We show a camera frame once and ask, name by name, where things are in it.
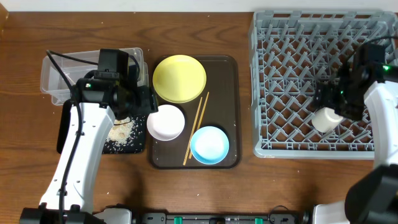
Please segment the white paper cup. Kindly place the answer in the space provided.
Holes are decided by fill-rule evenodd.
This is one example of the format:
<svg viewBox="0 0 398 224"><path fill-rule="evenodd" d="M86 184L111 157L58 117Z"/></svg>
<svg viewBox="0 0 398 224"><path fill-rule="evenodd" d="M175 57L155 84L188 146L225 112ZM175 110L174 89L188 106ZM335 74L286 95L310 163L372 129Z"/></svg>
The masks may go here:
<svg viewBox="0 0 398 224"><path fill-rule="evenodd" d="M334 130L343 117L336 114L331 108L324 107L315 112L312 118L313 127L322 133L327 133Z"/></svg>

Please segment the rice and peanut scraps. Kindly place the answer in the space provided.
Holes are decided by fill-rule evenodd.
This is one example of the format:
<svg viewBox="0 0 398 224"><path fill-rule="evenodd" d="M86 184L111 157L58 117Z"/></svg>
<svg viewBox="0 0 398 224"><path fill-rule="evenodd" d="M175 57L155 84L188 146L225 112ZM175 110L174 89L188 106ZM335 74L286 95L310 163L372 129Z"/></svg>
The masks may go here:
<svg viewBox="0 0 398 224"><path fill-rule="evenodd" d="M115 120L103 147L103 154L138 154L145 149L146 116Z"/></svg>

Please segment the white bowl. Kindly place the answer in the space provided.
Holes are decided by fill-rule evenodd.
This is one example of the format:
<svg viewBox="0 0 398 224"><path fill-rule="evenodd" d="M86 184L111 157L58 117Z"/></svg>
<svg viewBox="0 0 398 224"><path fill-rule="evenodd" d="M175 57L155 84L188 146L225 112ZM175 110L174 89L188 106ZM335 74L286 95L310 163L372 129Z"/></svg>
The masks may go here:
<svg viewBox="0 0 398 224"><path fill-rule="evenodd" d="M160 141L171 141L177 138L185 127L184 114L173 105L161 105L158 109L158 112L148 116L149 134Z"/></svg>

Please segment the blue bowl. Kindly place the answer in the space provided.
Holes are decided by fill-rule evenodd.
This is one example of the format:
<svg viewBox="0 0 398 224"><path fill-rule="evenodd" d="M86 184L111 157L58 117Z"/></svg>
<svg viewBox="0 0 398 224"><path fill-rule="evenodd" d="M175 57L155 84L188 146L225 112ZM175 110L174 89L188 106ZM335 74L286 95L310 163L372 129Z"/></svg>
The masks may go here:
<svg viewBox="0 0 398 224"><path fill-rule="evenodd" d="M226 158L229 152L229 139L220 128L205 126L193 134L190 149L192 156L199 163L215 165Z"/></svg>

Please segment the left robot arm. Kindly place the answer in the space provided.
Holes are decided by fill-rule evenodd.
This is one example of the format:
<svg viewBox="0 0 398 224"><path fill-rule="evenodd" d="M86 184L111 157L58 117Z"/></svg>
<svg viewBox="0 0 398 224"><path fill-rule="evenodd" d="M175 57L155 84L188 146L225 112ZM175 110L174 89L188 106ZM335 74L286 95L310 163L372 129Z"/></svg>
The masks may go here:
<svg viewBox="0 0 398 224"><path fill-rule="evenodd" d="M70 90L70 119L57 169L36 208L24 208L20 223L132 223L133 212L116 205L93 212L95 180L103 147L115 120L158 110L154 91L139 86L135 56L101 49L97 68L71 84L48 50L47 57Z"/></svg>

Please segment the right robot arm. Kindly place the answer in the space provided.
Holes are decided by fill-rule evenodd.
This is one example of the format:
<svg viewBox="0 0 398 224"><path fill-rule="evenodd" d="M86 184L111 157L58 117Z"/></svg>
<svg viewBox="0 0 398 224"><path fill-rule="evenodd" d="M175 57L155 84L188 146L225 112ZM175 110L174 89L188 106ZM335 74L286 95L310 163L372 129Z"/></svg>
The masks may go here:
<svg viewBox="0 0 398 224"><path fill-rule="evenodd" d="M370 40L338 70L339 82L317 83L313 127L323 133L368 111L374 141L374 169L354 184L343 201L314 207L311 223L397 223L397 67L386 48Z"/></svg>

